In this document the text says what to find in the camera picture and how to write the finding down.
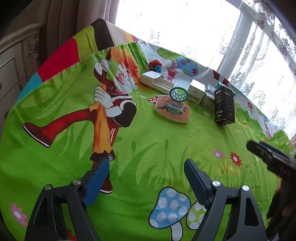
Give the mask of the black tall product box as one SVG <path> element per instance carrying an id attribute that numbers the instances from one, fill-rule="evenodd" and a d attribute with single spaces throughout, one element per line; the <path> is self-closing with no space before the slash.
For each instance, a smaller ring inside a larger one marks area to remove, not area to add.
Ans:
<path id="1" fill-rule="evenodd" d="M 215 123 L 220 125 L 235 123 L 234 96 L 234 92 L 223 85 L 214 91 Z"/>

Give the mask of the toy basketball hoop backboard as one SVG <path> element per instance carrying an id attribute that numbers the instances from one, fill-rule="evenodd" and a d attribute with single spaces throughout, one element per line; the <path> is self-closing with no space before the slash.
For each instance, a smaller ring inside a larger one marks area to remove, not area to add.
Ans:
<path id="1" fill-rule="evenodd" d="M 158 96 L 154 111 L 175 123 L 187 123 L 190 119 L 190 107 L 185 103 L 188 96 L 184 88 L 173 87 L 168 95 Z"/>

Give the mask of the white long label box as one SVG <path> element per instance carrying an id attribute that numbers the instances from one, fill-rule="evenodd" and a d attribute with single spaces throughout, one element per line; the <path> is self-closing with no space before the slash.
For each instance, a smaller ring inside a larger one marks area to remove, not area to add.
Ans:
<path id="1" fill-rule="evenodd" d="M 211 111 L 215 111 L 215 98 L 212 94 L 205 92 L 200 102 L 201 106 Z"/>

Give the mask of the colourful cartoon tablecloth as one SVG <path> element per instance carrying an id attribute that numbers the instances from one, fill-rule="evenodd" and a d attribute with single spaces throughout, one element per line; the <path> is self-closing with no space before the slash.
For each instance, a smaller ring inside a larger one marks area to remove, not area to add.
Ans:
<path id="1" fill-rule="evenodd" d="M 88 208 L 102 240 L 190 240 L 205 213 L 184 175 L 191 158 L 212 179 L 248 185 L 266 216 L 278 177 L 246 149 L 263 141 L 291 153 L 287 134 L 239 90 L 235 122 L 217 125 L 214 113 L 187 102 L 166 105 L 176 123 L 154 110 L 159 92 L 140 82 L 149 62 L 162 78 L 187 88 L 192 80 L 216 85 L 210 68 L 148 44 L 98 19 L 63 44 L 36 71 L 1 134 L 1 215 L 8 239 L 24 240 L 43 187 L 81 178 L 101 157 L 109 177 Z"/>

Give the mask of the teal small box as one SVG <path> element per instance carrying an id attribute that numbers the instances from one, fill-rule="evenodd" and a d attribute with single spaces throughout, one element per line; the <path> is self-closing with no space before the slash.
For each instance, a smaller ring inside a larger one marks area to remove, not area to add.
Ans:
<path id="1" fill-rule="evenodd" d="M 216 84 L 216 86 L 215 86 L 215 89 L 217 90 L 217 89 L 219 89 L 221 87 L 226 87 L 227 89 L 229 89 L 229 90 L 232 91 L 232 93 L 233 93 L 234 96 L 236 96 L 236 93 L 235 93 L 235 91 L 232 88 L 230 88 L 227 84 L 224 84 L 224 83 L 218 81 L 217 84 Z"/>

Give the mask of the white square barcode box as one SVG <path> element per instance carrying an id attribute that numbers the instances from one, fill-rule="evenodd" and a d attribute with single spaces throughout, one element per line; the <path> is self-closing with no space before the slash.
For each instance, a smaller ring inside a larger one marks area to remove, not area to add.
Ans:
<path id="1" fill-rule="evenodd" d="M 205 95 L 205 85 L 197 80 L 192 79 L 188 88 L 189 101 L 199 105 Z"/>

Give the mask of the white open box tray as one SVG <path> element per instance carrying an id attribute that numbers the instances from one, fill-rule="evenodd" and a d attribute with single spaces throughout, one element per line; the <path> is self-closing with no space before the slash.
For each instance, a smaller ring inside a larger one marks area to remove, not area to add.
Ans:
<path id="1" fill-rule="evenodd" d="M 170 90 L 175 87 L 172 82 L 165 80 L 160 73 L 154 71 L 143 73 L 140 76 L 140 82 L 166 95 L 169 95 Z"/>

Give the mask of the sheer floral lace curtain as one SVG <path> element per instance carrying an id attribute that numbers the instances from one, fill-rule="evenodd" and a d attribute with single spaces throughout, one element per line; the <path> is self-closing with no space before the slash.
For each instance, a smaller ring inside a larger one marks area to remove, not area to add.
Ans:
<path id="1" fill-rule="evenodd" d="M 239 10 L 218 71 L 269 120 L 295 133 L 295 40 L 266 1 L 229 1 Z"/>

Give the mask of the ornate cream cabinet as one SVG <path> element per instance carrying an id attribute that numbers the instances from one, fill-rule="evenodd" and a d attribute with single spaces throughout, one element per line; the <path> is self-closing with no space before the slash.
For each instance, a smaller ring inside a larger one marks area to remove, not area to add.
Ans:
<path id="1" fill-rule="evenodd" d="M 30 24 L 1 39 L 1 129 L 18 95 L 47 58 L 47 37 L 41 23 Z"/>

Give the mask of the pink heavy curtain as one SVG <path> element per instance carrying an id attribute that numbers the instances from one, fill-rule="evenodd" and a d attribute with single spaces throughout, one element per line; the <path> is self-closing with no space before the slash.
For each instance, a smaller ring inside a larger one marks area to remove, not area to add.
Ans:
<path id="1" fill-rule="evenodd" d="M 40 56 L 45 61 L 61 45 L 97 19 L 115 23 L 119 1 L 42 1 Z"/>

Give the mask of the white window frame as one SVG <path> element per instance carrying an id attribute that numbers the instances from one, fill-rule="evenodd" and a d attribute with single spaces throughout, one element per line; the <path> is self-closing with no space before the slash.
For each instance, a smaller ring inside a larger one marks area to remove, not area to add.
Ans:
<path id="1" fill-rule="evenodd" d="M 218 72 L 240 87 L 274 45 L 295 74 L 295 1 L 229 1 L 239 10 L 232 38 L 222 46 Z"/>

